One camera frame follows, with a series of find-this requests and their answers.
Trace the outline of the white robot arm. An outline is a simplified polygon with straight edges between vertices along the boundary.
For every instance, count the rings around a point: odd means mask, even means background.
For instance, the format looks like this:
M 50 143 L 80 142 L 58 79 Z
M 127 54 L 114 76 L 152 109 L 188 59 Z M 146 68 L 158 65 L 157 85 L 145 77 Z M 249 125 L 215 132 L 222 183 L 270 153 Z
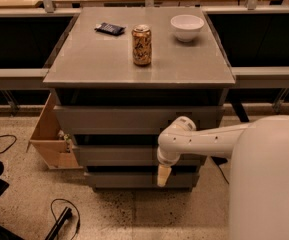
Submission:
M 231 161 L 229 240 L 289 240 L 289 115 L 208 130 L 177 118 L 158 137 L 158 186 L 184 154 Z

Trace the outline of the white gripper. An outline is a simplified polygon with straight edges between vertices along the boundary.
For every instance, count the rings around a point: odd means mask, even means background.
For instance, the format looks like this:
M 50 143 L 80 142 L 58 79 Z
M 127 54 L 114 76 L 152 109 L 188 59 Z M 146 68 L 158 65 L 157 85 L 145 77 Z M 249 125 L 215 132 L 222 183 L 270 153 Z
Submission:
M 157 185 L 164 187 L 171 174 L 171 166 L 175 165 L 180 159 L 180 154 L 177 152 L 169 152 L 161 147 L 157 149 L 157 160 L 160 165 L 158 166 Z

